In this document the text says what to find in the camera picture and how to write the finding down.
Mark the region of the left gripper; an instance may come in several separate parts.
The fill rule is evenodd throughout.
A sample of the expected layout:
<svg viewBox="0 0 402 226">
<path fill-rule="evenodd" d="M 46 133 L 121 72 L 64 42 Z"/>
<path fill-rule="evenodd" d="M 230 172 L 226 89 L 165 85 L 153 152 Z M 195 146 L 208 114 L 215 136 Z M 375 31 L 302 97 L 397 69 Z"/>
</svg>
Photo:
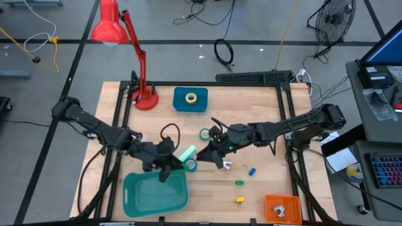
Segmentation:
<svg viewBox="0 0 402 226">
<path fill-rule="evenodd" d="M 173 155 L 174 142 L 171 137 L 162 137 L 158 144 L 135 142 L 134 157 L 142 161 L 142 170 L 151 171 L 161 168 L 159 181 L 164 183 L 173 170 L 185 170 L 185 164 Z"/>
</svg>

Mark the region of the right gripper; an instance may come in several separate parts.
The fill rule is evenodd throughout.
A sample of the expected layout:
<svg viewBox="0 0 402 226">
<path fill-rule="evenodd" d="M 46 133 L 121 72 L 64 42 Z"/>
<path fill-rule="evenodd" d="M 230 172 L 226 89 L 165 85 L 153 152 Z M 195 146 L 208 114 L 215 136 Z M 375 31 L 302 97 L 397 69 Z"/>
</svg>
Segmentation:
<svg viewBox="0 0 402 226">
<path fill-rule="evenodd" d="M 221 156 L 235 153 L 238 149 L 250 145 L 254 141 L 254 131 L 244 124 L 230 125 L 226 132 L 218 126 L 209 129 L 209 144 L 197 153 L 197 161 L 212 161 L 218 169 L 224 167 Z"/>
</svg>

